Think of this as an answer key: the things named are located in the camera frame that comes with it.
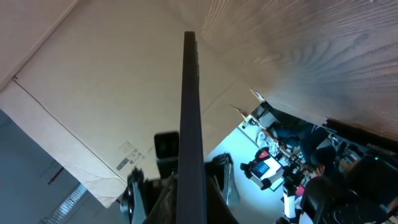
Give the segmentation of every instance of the cardboard edge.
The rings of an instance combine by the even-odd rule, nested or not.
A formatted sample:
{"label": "cardboard edge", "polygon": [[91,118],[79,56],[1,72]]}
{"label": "cardboard edge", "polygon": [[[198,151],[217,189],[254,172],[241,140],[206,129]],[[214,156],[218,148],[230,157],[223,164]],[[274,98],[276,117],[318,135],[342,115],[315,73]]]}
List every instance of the cardboard edge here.
{"label": "cardboard edge", "polygon": [[109,169],[16,82],[0,94],[1,109],[29,137],[80,181],[106,208],[126,189]]}
{"label": "cardboard edge", "polygon": [[240,79],[236,79],[225,89],[201,115],[202,123],[206,124],[202,130],[204,157],[242,123],[243,116],[237,109],[251,114],[260,103],[251,93],[251,87]]}
{"label": "cardboard edge", "polygon": [[21,58],[21,60],[14,65],[14,67],[8,71],[5,76],[0,78],[0,91],[2,91],[6,85],[10,82],[12,77],[26,64],[26,62],[36,53],[36,51],[43,45],[43,43],[50,37],[55,29],[61,24],[61,22],[69,15],[73,8],[77,5],[79,0],[74,0],[68,8],[55,20],[50,28],[44,32],[39,40],[30,48],[30,50]]}

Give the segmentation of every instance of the label on cardboard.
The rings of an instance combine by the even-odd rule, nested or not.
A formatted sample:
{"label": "label on cardboard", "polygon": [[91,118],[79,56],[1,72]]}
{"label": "label on cardboard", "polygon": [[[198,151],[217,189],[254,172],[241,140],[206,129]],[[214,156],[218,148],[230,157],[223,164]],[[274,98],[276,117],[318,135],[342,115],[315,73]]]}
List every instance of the label on cardboard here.
{"label": "label on cardboard", "polygon": [[140,163],[140,161],[146,158],[143,153],[134,147],[129,141],[125,141],[119,151],[123,152],[126,157],[117,166],[117,170],[121,170],[127,163],[135,164],[135,166]]}

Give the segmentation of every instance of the black chair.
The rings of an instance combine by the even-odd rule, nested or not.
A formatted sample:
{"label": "black chair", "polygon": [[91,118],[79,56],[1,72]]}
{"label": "black chair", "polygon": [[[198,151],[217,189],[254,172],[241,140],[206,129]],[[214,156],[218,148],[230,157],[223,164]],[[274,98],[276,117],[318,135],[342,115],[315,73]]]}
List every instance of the black chair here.
{"label": "black chair", "polygon": [[383,161],[365,157],[346,176],[345,184],[327,177],[312,179],[306,186],[301,208],[318,223],[383,222],[387,206],[398,196],[398,172]]}

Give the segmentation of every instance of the metal grate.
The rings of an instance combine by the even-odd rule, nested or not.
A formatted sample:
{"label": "metal grate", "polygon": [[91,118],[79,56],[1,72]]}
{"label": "metal grate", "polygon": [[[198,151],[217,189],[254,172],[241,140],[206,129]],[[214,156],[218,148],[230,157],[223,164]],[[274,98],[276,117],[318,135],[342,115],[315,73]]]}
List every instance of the metal grate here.
{"label": "metal grate", "polygon": [[87,191],[85,186],[80,184],[67,199],[54,211],[50,216],[41,220],[44,224],[59,224],[61,220],[67,215],[72,207],[79,201],[83,194]]}

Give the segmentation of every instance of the wall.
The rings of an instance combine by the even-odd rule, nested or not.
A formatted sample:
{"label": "wall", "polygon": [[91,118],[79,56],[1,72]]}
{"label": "wall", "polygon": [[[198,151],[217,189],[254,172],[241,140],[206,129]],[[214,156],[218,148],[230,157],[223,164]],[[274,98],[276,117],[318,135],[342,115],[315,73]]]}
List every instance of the wall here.
{"label": "wall", "polygon": [[283,189],[279,187],[275,192],[261,190],[254,182],[247,179],[239,166],[242,162],[248,163],[254,159],[259,148],[238,128],[227,136],[207,159],[218,154],[228,152],[234,162],[235,183],[241,197],[237,207],[231,207],[231,212],[240,224],[273,223],[282,217],[284,205],[280,201]]}
{"label": "wall", "polygon": [[[79,182],[0,111],[0,223],[38,223],[69,196]],[[105,209],[86,193],[62,223],[117,223],[119,204]]]}

